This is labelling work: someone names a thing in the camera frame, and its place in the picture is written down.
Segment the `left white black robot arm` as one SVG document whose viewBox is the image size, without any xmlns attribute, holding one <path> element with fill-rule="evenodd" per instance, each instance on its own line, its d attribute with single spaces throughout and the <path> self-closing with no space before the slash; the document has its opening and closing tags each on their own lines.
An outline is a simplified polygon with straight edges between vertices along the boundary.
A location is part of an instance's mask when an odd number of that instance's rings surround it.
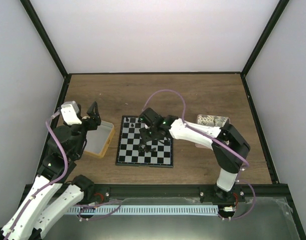
<svg viewBox="0 0 306 240">
<path fill-rule="evenodd" d="M 51 135 L 47 142 L 48 155 L 16 213 L 0 228 L 0 240 L 42 240 L 69 208 L 94 198 L 94 182 L 79 175 L 51 201 L 81 158 L 87 133 L 95 131 L 100 124 L 97 102 L 91 104 L 86 116 L 81 116 L 81 106 L 75 101 L 65 102 L 46 120 Z"/>
</svg>

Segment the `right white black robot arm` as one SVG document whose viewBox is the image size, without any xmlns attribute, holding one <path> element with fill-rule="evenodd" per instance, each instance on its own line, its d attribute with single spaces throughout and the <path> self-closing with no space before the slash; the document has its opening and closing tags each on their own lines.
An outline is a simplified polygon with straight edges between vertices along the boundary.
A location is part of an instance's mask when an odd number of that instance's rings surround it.
<svg viewBox="0 0 306 240">
<path fill-rule="evenodd" d="M 249 144 L 233 125 L 203 126 L 172 115 L 164 118 L 161 115 L 148 117 L 142 114 L 139 121 L 145 125 L 140 129 L 144 143 L 171 137 L 212 150 L 220 166 L 214 195 L 223 202 L 232 197 L 239 173 L 249 167 L 246 158 L 250 152 Z"/>
</svg>

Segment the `pile of black chess pieces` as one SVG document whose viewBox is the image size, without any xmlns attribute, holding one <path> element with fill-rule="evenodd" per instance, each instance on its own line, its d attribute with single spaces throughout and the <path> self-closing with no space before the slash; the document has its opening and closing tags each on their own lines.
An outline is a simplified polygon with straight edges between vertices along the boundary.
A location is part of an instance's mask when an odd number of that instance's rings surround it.
<svg viewBox="0 0 306 240">
<path fill-rule="evenodd" d="M 139 153 L 153 153 L 153 152 L 156 152 L 156 148 L 151 147 L 150 145 L 139 144 L 138 145 L 138 152 Z"/>
</svg>

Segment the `yellow tin box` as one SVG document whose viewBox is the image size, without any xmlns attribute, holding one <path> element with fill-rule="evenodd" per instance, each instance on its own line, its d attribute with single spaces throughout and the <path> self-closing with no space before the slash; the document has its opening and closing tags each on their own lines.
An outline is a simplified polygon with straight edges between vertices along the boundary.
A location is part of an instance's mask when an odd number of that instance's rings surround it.
<svg viewBox="0 0 306 240">
<path fill-rule="evenodd" d="M 96 130 L 88 131 L 84 154 L 95 158 L 103 158 L 115 134 L 112 123 L 102 121 Z"/>
</svg>

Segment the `black and silver chessboard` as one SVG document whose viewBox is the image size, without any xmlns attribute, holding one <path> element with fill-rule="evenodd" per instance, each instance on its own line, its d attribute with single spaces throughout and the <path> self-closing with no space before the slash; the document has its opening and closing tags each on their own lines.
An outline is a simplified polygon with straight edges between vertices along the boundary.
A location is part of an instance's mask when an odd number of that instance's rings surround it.
<svg viewBox="0 0 306 240">
<path fill-rule="evenodd" d="M 143 143 L 140 136 L 142 127 L 144 124 L 137 116 L 122 116 L 115 165 L 172 168 L 173 139 Z"/>
</svg>

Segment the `pink tin box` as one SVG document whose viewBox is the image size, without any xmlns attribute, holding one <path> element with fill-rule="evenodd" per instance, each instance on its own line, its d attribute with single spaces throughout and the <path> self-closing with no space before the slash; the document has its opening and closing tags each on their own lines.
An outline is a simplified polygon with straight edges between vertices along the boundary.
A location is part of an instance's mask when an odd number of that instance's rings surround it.
<svg viewBox="0 0 306 240">
<path fill-rule="evenodd" d="M 205 133 L 212 138 L 216 138 L 222 127 L 227 127 L 230 125 L 230 119 L 225 116 L 216 116 L 216 115 L 203 115 L 199 114 L 196 119 L 195 129 Z"/>
</svg>

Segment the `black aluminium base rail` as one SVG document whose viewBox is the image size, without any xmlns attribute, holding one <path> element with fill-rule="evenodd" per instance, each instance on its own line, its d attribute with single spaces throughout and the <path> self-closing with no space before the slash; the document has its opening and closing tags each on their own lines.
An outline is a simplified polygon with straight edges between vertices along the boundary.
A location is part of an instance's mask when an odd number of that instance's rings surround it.
<svg viewBox="0 0 306 240">
<path fill-rule="evenodd" d="M 224 202 L 234 199 L 233 194 L 242 197 L 282 197 L 290 195 L 287 184 L 236 184 L 232 193 L 215 193 L 213 184 L 95 184 L 91 188 L 95 193 L 100 193 L 104 199 L 126 199 L 126 198 L 200 198 L 207 202 Z"/>
</svg>

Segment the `black frame post left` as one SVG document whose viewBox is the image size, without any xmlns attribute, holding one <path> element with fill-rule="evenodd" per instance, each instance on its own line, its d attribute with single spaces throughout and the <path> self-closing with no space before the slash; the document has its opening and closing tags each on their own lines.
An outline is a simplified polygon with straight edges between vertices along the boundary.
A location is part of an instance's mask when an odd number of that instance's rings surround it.
<svg viewBox="0 0 306 240">
<path fill-rule="evenodd" d="M 33 4 L 30 0 L 20 0 L 20 3 L 22 4 L 23 8 L 25 9 L 28 17 L 30 18 L 32 24 L 34 25 L 35 29 L 37 30 L 41 40 L 43 41 L 46 49 L 48 50 L 49 54 L 51 55 L 55 65 L 57 66 L 60 74 L 64 79 L 67 78 L 68 73 L 49 37 L 47 34 L 35 8 L 33 7 Z"/>
</svg>

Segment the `black frame post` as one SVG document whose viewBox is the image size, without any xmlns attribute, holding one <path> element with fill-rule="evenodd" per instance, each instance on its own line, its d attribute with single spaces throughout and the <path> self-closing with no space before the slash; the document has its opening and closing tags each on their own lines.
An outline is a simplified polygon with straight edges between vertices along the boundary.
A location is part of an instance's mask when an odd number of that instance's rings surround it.
<svg viewBox="0 0 306 240">
<path fill-rule="evenodd" d="M 35 29 L 37 30 L 41 40 L 43 41 L 46 49 L 48 50 L 49 54 L 51 55 L 55 65 L 57 66 L 60 74 L 64 79 L 67 78 L 68 73 L 49 37 L 47 34 L 35 8 L 33 7 L 33 4 L 30 0 L 20 0 L 20 3 L 22 4 L 23 8 L 25 9 L 28 17 L 30 18 L 32 24 L 34 25 Z"/>
<path fill-rule="evenodd" d="M 252 50 L 248 60 L 244 68 L 241 71 L 241 77 L 246 77 L 249 73 L 250 69 L 252 68 L 253 64 L 255 63 L 257 57 L 259 56 L 262 48 L 264 47 L 266 41 L 268 40 L 270 34 L 272 33 L 273 29 L 275 28 L 278 20 L 280 19 L 281 15 L 283 14 L 285 8 L 287 7 L 289 0 L 279 0 L 275 9 L 273 10 L 267 24 L 265 25 L 254 49 Z"/>
</svg>

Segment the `black frame post right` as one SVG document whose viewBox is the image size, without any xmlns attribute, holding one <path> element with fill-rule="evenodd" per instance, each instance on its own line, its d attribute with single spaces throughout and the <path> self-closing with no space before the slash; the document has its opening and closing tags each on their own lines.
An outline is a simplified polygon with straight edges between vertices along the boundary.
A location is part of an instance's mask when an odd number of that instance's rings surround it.
<svg viewBox="0 0 306 240">
<path fill-rule="evenodd" d="M 285 8 L 287 7 L 289 0 L 279 0 L 275 9 L 273 10 L 267 24 L 265 25 L 254 49 L 252 50 L 248 60 L 244 68 L 241 71 L 241 77 L 246 77 L 249 73 L 250 69 L 252 68 L 253 64 L 255 63 L 257 57 L 259 56 L 262 48 L 264 47 L 266 41 L 268 40 L 270 34 L 272 33 L 273 29 L 275 28 L 278 20 L 280 19 L 281 15 L 283 14 Z"/>
</svg>

